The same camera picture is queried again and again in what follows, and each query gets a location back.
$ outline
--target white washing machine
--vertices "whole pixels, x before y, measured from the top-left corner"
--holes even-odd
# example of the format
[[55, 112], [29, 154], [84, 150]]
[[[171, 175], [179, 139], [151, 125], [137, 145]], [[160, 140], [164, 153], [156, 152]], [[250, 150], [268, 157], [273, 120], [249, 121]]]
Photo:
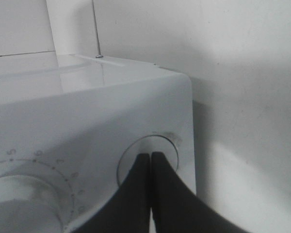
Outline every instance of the white washing machine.
[[0, 57], [0, 233], [72, 232], [155, 150], [195, 193], [186, 75], [112, 57]]

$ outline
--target white wall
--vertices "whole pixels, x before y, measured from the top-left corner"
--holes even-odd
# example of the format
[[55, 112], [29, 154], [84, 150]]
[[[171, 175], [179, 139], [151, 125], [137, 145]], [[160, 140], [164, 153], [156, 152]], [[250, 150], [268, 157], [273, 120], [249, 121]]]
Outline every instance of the white wall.
[[[103, 54], [191, 76], [199, 197], [291, 233], [291, 0], [95, 2]], [[90, 0], [48, 7], [57, 52], [95, 55]]]
[[45, 0], [0, 0], [0, 55], [53, 50]]

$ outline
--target metal rod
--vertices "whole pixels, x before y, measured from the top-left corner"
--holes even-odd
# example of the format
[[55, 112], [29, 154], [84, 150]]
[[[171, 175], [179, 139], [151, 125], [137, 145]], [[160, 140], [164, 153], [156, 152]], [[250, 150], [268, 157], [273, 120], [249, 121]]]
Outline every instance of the metal rod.
[[100, 50], [100, 42], [99, 42], [98, 29], [97, 29], [97, 21], [96, 21], [94, 0], [92, 0], [92, 9], [93, 9], [94, 26], [95, 26], [95, 34], [96, 34], [96, 41], [97, 41], [97, 51], [98, 51], [98, 55], [96, 56], [96, 58], [101, 58], [101, 57], [103, 57], [103, 55], [101, 55], [101, 50]]

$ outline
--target washing machine lid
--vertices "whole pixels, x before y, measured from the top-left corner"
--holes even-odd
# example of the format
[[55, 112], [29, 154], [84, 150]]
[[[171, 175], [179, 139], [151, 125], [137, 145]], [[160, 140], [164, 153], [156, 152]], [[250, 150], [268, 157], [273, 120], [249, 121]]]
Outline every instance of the washing machine lid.
[[0, 104], [175, 75], [152, 63], [42, 52], [0, 57]]

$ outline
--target white knob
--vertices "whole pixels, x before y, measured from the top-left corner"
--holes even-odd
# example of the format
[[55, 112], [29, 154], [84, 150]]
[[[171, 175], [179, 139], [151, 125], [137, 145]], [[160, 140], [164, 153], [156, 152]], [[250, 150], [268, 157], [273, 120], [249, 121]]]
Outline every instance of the white knob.
[[56, 190], [30, 176], [0, 178], [0, 233], [61, 233]]

